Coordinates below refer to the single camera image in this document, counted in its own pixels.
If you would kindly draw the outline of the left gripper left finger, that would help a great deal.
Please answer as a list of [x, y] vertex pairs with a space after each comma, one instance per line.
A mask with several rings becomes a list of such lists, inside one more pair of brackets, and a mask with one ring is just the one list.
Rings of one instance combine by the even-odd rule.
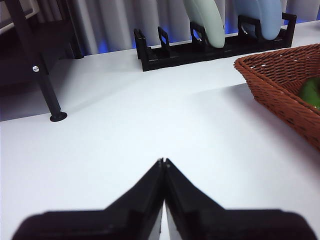
[[26, 218], [14, 240], [157, 240], [160, 237], [164, 160], [102, 210], [48, 211]]

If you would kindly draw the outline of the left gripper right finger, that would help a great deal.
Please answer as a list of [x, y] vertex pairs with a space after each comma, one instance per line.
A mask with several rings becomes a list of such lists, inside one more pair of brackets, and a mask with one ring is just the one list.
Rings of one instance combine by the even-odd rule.
[[281, 209], [225, 209], [166, 159], [165, 206], [173, 240], [315, 240], [308, 222]]

